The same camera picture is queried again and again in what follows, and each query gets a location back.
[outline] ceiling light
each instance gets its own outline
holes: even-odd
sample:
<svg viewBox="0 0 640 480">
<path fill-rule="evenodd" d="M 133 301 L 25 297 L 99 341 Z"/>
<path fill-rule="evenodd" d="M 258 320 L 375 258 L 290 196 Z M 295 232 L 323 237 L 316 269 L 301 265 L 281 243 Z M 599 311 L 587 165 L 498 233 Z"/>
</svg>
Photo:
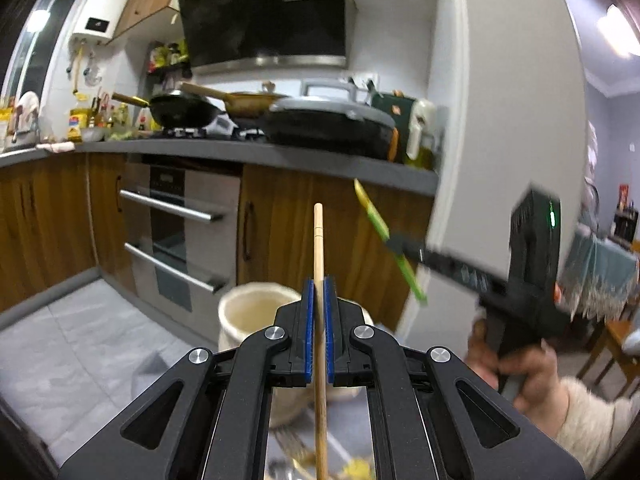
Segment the ceiling light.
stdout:
<svg viewBox="0 0 640 480">
<path fill-rule="evenodd" d="M 620 9 L 612 5 L 598 20 L 598 29 L 620 57 L 640 56 L 640 43 Z"/>
<path fill-rule="evenodd" d="M 45 25 L 47 25 L 49 16 L 50 13 L 48 10 L 34 10 L 31 13 L 31 16 L 29 16 L 29 21 L 27 22 L 27 32 L 40 32 Z"/>
</svg>

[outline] ceiling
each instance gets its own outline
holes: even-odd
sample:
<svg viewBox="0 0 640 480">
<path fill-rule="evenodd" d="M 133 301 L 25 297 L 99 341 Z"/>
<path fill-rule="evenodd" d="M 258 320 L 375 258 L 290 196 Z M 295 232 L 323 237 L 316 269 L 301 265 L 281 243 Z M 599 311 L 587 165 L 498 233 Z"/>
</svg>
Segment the ceiling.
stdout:
<svg viewBox="0 0 640 480">
<path fill-rule="evenodd" d="M 607 97 L 640 92 L 640 57 L 623 59 L 601 35 L 596 22 L 611 0 L 566 0 L 582 47 L 587 81 Z"/>
</svg>

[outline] window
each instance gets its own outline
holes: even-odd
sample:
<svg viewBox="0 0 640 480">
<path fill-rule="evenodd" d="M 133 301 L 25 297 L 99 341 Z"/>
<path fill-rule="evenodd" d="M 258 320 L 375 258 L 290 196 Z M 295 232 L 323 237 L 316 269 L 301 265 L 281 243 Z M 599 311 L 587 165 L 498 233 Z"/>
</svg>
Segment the window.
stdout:
<svg viewBox="0 0 640 480">
<path fill-rule="evenodd" d="M 53 49 L 74 1 L 38 0 L 15 46 L 3 96 L 19 98 L 28 91 L 42 96 Z"/>
</svg>

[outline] wooden chair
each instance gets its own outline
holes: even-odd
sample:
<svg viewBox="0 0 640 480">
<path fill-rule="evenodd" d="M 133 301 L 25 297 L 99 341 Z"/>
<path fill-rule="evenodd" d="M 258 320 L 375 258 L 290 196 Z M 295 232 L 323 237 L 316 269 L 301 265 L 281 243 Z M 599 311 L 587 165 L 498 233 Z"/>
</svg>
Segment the wooden chair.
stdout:
<svg viewBox="0 0 640 480">
<path fill-rule="evenodd" d="M 591 368 L 596 362 L 598 356 L 606 348 L 611 352 L 613 358 L 604 367 L 600 375 L 596 378 L 594 384 L 598 384 L 602 378 L 607 374 L 614 363 L 618 363 L 622 373 L 626 377 L 626 384 L 622 387 L 620 392 L 616 395 L 616 398 L 621 397 L 629 389 L 631 384 L 640 377 L 640 359 L 632 356 L 628 356 L 622 351 L 622 342 L 626 336 L 633 330 L 633 325 L 630 320 L 619 321 L 607 321 L 605 323 L 605 329 L 602 331 L 600 338 L 597 340 L 596 345 L 591 350 L 589 359 L 584 364 L 582 369 L 578 372 L 577 378 L 581 379 L 585 376 L 589 368 Z"/>
</svg>

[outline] wooden chopstick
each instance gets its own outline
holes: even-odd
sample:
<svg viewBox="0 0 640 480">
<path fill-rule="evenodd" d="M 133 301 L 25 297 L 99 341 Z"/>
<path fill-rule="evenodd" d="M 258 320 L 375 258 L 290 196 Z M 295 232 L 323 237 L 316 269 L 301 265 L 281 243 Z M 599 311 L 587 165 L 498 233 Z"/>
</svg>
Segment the wooden chopstick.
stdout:
<svg viewBox="0 0 640 480">
<path fill-rule="evenodd" d="M 324 233 L 322 204 L 314 206 L 314 396 L 316 401 L 316 479 L 329 480 L 326 442 L 326 334 L 324 333 Z"/>
</svg>

